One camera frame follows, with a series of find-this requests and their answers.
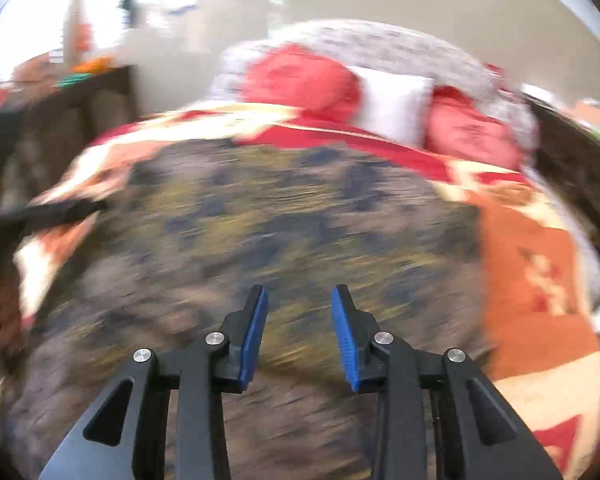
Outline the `brown navy floral garment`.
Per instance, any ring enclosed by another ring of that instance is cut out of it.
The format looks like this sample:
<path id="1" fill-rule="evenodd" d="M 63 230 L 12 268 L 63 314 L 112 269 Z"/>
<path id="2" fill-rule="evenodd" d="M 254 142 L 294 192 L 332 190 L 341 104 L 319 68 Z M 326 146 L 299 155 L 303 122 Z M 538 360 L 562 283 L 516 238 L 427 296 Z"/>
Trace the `brown navy floral garment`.
<path id="1" fill-rule="evenodd" d="M 38 311 L 1 441 L 36 478 L 131 353 L 187 346 L 268 291 L 256 376 L 224 402 L 236 479 L 364 479 L 375 403 L 344 379 L 330 293 L 411 346 L 483 359 L 475 207 L 342 145 L 189 141 L 138 162 Z"/>

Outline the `dark wooden side table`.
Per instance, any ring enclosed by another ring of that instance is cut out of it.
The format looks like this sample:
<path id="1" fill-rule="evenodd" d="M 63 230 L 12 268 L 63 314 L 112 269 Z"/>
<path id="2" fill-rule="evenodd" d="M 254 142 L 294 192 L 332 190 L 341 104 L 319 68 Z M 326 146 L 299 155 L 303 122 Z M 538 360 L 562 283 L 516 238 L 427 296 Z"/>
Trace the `dark wooden side table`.
<path id="1" fill-rule="evenodd" d="M 38 98 L 0 107 L 0 203 L 8 191 L 32 200 L 54 186 L 110 122 L 140 119 L 136 67 L 123 65 Z"/>

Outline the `orange red cream blanket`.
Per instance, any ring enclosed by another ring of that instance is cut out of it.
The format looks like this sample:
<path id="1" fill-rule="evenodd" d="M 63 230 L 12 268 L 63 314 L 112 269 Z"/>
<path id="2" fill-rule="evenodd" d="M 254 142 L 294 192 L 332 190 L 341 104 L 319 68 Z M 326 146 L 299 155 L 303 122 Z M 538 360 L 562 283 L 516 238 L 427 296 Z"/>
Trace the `orange red cream blanket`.
<path id="1" fill-rule="evenodd" d="M 565 477 L 588 464 L 600 438 L 600 341 L 590 323 L 584 258 L 547 192 L 521 174 L 407 148 L 294 108 L 230 103 L 114 132 L 73 162 L 52 196 L 112 199 L 138 162 L 164 148 L 222 140 L 276 150 L 342 145 L 412 170 L 444 200 L 475 207 L 490 346 L 477 360 Z M 103 215 L 42 237 L 50 285 Z"/>

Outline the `orange bag on table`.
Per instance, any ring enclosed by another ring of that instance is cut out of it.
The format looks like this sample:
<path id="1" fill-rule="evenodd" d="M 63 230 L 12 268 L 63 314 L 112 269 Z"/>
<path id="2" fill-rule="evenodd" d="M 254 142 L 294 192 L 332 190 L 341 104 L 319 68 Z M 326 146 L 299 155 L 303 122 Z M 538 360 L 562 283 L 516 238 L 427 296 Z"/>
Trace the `orange bag on table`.
<path id="1" fill-rule="evenodd" d="M 75 74 L 102 74 L 112 69 L 112 58 L 110 56 L 99 56 L 92 58 L 73 67 L 72 71 Z"/>

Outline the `red heart pillow left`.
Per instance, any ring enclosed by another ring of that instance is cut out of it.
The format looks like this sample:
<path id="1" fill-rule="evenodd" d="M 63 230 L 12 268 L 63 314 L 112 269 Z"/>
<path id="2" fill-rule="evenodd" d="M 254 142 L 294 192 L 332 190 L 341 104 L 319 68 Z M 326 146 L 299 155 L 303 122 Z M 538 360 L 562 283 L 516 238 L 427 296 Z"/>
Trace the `red heart pillow left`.
<path id="1" fill-rule="evenodd" d="M 284 44 L 251 63 L 239 95 L 244 102 L 299 107 L 331 122 L 348 122 L 362 102 L 352 70 L 300 44 Z"/>

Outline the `red heart pillow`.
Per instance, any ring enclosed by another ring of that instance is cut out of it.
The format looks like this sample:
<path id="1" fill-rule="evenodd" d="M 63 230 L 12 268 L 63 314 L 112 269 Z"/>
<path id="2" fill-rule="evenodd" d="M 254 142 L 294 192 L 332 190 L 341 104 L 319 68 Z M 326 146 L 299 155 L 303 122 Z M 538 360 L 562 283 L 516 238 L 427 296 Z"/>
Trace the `red heart pillow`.
<path id="1" fill-rule="evenodd" d="M 299 107 L 331 122 L 348 122 L 362 102 L 352 70 L 300 44 L 284 44 L 251 63 L 239 95 L 244 102 Z"/>
<path id="2" fill-rule="evenodd" d="M 432 92 L 425 130 L 430 152 L 517 170 L 521 152 L 509 126 L 479 112 L 463 92 L 437 87 Z"/>

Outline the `red heart pillow right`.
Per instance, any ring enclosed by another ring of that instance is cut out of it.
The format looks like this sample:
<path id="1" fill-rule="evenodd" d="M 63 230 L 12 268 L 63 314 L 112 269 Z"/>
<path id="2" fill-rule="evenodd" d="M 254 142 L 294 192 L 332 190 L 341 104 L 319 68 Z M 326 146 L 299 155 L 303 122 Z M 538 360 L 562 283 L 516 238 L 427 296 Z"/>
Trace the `red heart pillow right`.
<path id="1" fill-rule="evenodd" d="M 509 126 L 479 112 L 463 92 L 437 87 L 432 92 L 425 130 L 430 152 L 517 170 L 521 152 Z"/>

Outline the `dark wooden nightstand right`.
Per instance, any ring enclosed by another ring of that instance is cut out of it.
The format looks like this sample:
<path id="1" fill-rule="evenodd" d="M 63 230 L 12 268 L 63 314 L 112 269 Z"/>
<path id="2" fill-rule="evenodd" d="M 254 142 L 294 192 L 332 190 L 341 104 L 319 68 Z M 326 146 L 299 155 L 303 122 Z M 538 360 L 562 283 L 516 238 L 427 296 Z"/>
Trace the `dark wooden nightstand right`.
<path id="1" fill-rule="evenodd" d="M 600 140 L 553 107 L 527 103 L 540 128 L 536 168 L 584 222 L 600 255 Z"/>

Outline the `white pillow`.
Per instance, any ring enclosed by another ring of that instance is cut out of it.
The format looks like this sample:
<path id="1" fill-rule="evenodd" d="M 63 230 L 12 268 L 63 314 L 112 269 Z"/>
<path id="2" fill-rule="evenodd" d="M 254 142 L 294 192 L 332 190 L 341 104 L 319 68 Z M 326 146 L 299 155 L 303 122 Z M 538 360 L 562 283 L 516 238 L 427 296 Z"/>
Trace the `white pillow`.
<path id="1" fill-rule="evenodd" d="M 434 81 L 358 66 L 349 66 L 349 70 L 358 76 L 362 92 L 361 107 L 352 125 L 389 141 L 421 148 Z"/>

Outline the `floral white quilt roll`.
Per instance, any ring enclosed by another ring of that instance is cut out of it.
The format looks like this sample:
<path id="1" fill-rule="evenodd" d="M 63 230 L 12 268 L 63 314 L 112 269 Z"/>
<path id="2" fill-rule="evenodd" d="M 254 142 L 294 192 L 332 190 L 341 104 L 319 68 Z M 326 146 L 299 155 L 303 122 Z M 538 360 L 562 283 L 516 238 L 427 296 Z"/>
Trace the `floral white quilt roll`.
<path id="1" fill-rule="evenodd" d="M 300 44 L 349 66 L 397 75 L 431 78 L 457 88 L 478 111 L 513 130 L 521 151 L 532 157 L 540 147 L 538 121 L 519 96 L 505 89 L 504 77 L 463 49 L 435 36 L 396 25 L 363 20 L 309 20 L 284 25 L 270 36 L 226 48 L 208 97 L 236 100 L 248 65 L 284 44 Z"/>

